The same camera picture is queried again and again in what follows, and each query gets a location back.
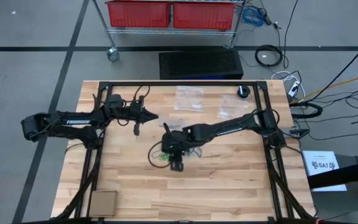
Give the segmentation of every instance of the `wooden table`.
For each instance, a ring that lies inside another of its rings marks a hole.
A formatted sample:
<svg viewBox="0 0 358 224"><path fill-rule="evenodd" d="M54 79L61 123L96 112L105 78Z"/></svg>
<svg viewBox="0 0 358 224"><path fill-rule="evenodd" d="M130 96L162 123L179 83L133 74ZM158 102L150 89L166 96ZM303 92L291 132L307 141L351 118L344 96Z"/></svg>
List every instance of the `wooden table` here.
<svg viewBox="0 0 358 224"><path fill-rule="evenodd" d="M84 82L77 111L93 109L92 94L97 94L98 84L97 81ZM268 80L267 84L272 108L280 114L279 126L292 127L283 83ZM205 144L201 158L195 154L184 157L184 172L156 169L148 163L148 150L165 132L162 128L164 121L182 125L220 122L222 119L217 114L221 97L236 96L237 90L234 86L195 87L203 89L202 112L175 110L176 86L151 86L145 107L159 114L160 119L140 126L140 136L137 137L133 135L133 122L121 127L117 121L112 121L108 126L98 189L119 192L114 220L265 221L267 217L275 216L262 138L252 131L220 136ZM115 86L112 92L131 100L137 88ZM145 94L146 90L141 89L139 94ZM250 113L255 107L254 99L248 100L244 113ZM287 141L289 146L298 148L296 141ZM70 141L69 146L76 143L79 140ZM314 215L300 154L282 149L282 156L290 190ZM52 216L58 215L77 192L84 158L83 146L67 152ZM283 195L281 190L278 192L283 216L286 216ZM82 214L87 208L87 195L84 200Z"/></svg>

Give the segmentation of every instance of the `clear plastic bag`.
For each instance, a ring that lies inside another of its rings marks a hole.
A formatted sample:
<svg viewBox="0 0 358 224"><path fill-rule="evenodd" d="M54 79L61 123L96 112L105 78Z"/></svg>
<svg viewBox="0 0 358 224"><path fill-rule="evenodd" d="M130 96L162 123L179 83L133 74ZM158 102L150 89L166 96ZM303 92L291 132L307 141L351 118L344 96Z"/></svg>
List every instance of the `clear plastic bag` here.
<svg viewBox="0 0 358 224"><path fill-rule="evenodd" d="M203 111L204 90L190 86L177 86L175 110Z"/></svg>
<svg viewBox="0 0 358 224"><path fill-rule="evenodd" d="M218 118L233 119L246 113L248 100L232 95L221 95L221 105L219 107Z"/></svg>

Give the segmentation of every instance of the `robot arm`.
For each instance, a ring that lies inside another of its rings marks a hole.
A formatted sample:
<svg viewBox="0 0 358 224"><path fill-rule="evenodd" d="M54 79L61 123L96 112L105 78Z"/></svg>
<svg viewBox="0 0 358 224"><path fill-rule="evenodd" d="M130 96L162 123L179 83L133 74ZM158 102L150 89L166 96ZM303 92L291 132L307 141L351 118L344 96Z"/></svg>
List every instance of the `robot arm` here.
<svg viewBox="0 0 358 224"><path fill-rule="evenodd" d="M139 135L140 124L146 123L158 116L144 108L144 97L138 100L125 101L120 95L111 95L104 105L95 108L90 113L60 112L37 113L21 121L24 137L27 140L38 141L44 137L80 139L85 147L96 148L98 145L97 129L103 129L113 119L135 121L134 134ZM70 125L88 124L83 128Z"/></svg>
<svg viewBox="0 0 358 224"><path fill-rule="evenodd" d="M274 142L277 142L277 144L285 144L283 134L277 128L271 110L254 110L239 118L216 124L194 124L183 128L182 131L170 131L167 124L164 124L164 128L166 133L162 136L162 152L169 155L171 170L179 172L183 171L182 155L185 152L225 134L251 130L257 134L275 138Z"/></svg>

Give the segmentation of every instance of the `red plastic crate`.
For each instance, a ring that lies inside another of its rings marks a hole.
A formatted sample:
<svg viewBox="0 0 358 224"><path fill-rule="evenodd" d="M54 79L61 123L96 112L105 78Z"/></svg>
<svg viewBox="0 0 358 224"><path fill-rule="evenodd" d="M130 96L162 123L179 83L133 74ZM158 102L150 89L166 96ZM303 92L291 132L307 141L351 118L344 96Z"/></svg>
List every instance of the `red plastic crate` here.
<svg viewBox="0 0 358 224"><path fill-rule="evenodd" d="M236 5L220 2L173 3L174 28L231 29Z"/></svg>
<svg viewBox="0 0 358 224"><path fill-rule="evenodd" d="M168 27L167 2L106 2L112 27Z"/></svg>

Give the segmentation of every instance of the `power strip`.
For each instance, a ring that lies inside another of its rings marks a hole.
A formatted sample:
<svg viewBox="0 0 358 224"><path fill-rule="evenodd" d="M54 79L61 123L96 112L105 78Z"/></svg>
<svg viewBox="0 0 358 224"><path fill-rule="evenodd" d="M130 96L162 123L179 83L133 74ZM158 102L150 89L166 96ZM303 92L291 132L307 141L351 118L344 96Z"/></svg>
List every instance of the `power strip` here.
<svg viewBox="0 0 358 224"><path fill-rule="evenodd" d="M295 96L296 90L298 89L297 87L300 85L299 81L295 81L290 89L290 91L288 91L288 94L292 97Z"/></svg>

